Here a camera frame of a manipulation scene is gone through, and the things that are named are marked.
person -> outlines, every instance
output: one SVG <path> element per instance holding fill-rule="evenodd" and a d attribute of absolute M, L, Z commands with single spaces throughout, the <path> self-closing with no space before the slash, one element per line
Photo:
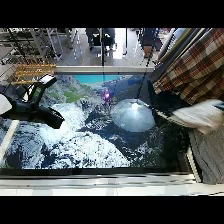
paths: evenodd
<path fill-rule="evenodd" d="M 93 34 L 99 34 L 99 33 L 100 33 L 99 28 L 86 28 L 86 35 L 88 38 L 90 51 L 93 49 Z M 110 36 L 112 40 L 110 49 L 113 49 L 113 46 L 115 44 L 115 28 L 104 28 L 104 33 Z"/>

checkered fabric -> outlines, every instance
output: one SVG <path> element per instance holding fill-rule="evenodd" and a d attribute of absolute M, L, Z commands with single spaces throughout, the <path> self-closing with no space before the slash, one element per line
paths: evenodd
<path fill-rule="evenodd" d="M 153 86 L 156 93 L 180 92 L 195 104 L 207 99 L 224 101 L 224 28 L 212 28 L 177 59 Z"/>

plaid cloth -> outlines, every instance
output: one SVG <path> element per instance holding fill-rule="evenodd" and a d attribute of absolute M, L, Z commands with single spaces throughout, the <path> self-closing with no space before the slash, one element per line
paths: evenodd
<path fill-rule="evenodd" d="M 195 104 L 207 99 L 224 101 L 224 28 L 212 28 L 169 66 L 153 86 L 156 93 L 180 92 Z"/>

gray cloth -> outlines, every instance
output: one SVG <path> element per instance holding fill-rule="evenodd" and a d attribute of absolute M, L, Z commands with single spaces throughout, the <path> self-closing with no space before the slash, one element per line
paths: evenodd
<path fill-rule="evenodd" d="M 194 130 L 189 136 L 193 154 L 202 170 L 203 183 L 224 184 L 224 126 L 208 135 Z"/>

gray floor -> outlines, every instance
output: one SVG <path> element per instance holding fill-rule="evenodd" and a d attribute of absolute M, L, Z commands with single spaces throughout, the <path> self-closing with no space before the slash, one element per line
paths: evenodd
<path fill-rule="evenodd" d="M 141 50 L 135 31 L 128 29 L 128 47 L 126 52 L 125 28 L 115 28 L 115 42 L 117 49 L 110 51 L 106 56 L 105 66 L 145 66 L 147 59 L 144 59 L 144 52 Z M 63 54 L 62 59 L 57 62 L 59 66 L 100 66 L 101 49 L 94 47 L 89 51 L 85 28 L 78 28 L 78 33 L 73 42 L 73 49 L 68 48 L 66 37 L 60 37 Z M 154 52 L 152 60 L 156 60 L 157 52 Z"/>

